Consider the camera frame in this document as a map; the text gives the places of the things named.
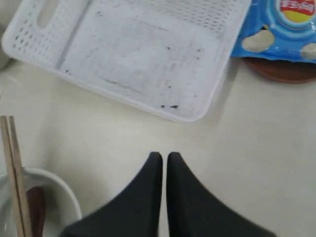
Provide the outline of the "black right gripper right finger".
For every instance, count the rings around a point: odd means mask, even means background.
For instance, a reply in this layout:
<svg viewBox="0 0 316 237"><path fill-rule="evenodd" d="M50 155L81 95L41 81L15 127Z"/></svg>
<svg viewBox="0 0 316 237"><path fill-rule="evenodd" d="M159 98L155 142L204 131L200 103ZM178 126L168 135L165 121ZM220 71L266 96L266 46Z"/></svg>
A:
<svg viewBox="0 0 316 237"><path fill-rule="evenodd" d="M171 152L167 159L166 204L171 237L275 236L224 205L178 152Z"/></svg>

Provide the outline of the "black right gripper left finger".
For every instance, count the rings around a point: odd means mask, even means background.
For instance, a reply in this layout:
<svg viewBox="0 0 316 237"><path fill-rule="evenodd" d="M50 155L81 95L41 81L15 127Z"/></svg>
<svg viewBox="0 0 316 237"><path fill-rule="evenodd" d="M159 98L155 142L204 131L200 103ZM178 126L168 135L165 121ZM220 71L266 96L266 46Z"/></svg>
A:
<svg viewBox="0 0 316 237"><path fill-rule="evenodd" d="M67 226L63 237L156 237L162 192L162 157L151 152L139 173L113 200Z"/></svg>

